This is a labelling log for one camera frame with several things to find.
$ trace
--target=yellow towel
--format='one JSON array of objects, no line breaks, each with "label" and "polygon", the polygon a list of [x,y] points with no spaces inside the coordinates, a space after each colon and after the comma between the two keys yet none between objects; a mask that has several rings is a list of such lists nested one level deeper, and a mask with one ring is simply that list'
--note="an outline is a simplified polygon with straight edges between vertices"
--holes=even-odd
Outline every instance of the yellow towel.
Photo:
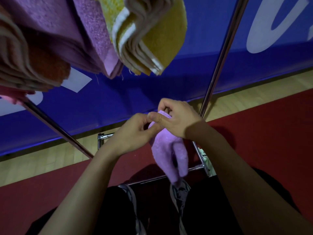
[{"label": "yellow towel", "polygon": [[111,41],[132,72],[160,75],[182,47],[187,31],[183,0],[98,0]]}]

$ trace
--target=sneaker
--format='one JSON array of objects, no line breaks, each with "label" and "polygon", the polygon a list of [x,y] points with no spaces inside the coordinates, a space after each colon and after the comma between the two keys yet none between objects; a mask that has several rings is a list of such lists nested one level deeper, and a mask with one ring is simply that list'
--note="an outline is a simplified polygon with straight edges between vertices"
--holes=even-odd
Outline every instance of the sneaker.
[{"label": "sneaker", "polygon": [[172,184],[170,185],[170,195],[172,201],[179,213],[179,232],[180,235],[187,235],[184,225],[182,224],[182,214],[185,207],[186,198],[188,192],[190,191],[190,186],[188,183],[182,179],[180,186],[175,187]]},{"label": "sneaker", "polygon": [[135,217],[136,217],[136,235],[147,235],[145,227],[143,226],[142,222],[138,219],[137,217],[137,204],[136,204],[136,196],[134,191],[125,184],[120,184],[118,185],[125,193],[127,194],[129,200],[134,206],[134,212],[135,212]]}]

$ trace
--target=red floor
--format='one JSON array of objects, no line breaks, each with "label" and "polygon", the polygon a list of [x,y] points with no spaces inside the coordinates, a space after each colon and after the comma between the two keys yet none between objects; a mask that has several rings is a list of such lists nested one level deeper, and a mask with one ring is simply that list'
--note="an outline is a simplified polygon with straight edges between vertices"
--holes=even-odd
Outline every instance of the red floor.
[{"label": "red floor", "polygon": [[[257,106],[210,122],[250,165],[276,178],[289,190],[304,217],[313,223],[313,90]],[[190,144],[191,164],[198,163]],[[30,223],[56,207],[88,161],[0,187],[0,234],[24,234]],[[110,185],[162,173],[148,145],[117,163]],[[187,177],[192,186],[203,171]],[[136,186],[138,215],[148,234],[179,234],[169,182]]]}]

